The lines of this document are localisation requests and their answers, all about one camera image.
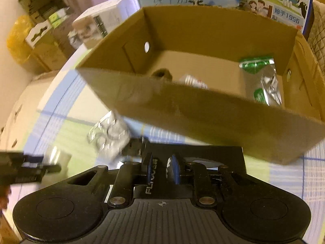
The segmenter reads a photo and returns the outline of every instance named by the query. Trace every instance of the yellow plastic bag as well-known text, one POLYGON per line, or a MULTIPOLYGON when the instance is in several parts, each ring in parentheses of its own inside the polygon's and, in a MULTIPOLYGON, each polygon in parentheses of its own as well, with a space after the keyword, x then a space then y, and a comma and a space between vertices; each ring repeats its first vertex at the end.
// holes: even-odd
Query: yellow plastic bag
POLYGON ((29 16, 22 15, 16 20, 8 34, 7 48, 18 64, 25 63, 30 57, 32 49, 25 42, 25 38, 33 26, 29 16))

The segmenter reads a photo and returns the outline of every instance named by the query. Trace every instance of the ribbed gray panel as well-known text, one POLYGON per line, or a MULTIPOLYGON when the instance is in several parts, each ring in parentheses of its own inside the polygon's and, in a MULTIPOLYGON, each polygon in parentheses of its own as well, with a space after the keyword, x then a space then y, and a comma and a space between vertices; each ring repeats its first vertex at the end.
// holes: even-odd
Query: ribbed gray panel
MULTIPOLYGON (((22 244, 32 243, 28 240, 22 242, 22 244)), ((108 212, 103 223, 93 232, 70 243, 249 244, 251 242, 242 240, 227 230, 214 211, 196 208, 189 199, 135 199, 133 205, 128 208, 108 212)))

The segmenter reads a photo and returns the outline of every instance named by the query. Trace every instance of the circular hole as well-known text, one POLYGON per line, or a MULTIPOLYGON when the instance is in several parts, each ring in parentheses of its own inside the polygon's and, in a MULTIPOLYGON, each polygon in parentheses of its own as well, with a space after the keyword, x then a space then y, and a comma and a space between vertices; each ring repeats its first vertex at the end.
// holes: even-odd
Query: circular hole
POLYGON ((288 72, 287 72, 287 82, 290 81, 290 78, 291 78, 291 70, 288 70, 288 72))
POLYGON ((149 42, 147 41, 146 43, 144 43, 144 52, 145 52, 145 53, 148 53, 149 49, 150 49, 150 44, 149 44, 149 42))

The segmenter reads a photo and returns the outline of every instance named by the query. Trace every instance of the open cardboard box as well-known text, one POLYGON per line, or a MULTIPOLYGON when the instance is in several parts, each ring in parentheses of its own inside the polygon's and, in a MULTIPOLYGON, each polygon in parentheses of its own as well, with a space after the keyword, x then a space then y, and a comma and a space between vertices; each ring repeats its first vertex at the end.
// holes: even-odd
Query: open cardboard box
POLYGON ((242 146, 268 161, 288 163, 325 137, 324 78, 306 40, 252 13, 145 7, 107 35, 78 70, 103 103, 124 116, 207 143, 242 146), (245 96, 238 61, 262 56, 275 60, 282 108, 245 96), (159 68, 169 69, 173 82, 150 78, 159 68), (209 90, 178 83, 184 74, 209 90))

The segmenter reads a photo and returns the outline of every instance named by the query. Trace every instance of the human hand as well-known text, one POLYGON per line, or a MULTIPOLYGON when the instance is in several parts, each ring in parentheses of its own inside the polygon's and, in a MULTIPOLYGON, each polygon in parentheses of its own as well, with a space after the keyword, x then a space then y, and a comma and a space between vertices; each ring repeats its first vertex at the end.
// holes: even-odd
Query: human hand
POLYGON ((0 186, 0 210, 7 209, 9 203, 9 195, 11 194, 10 186, 0 186))

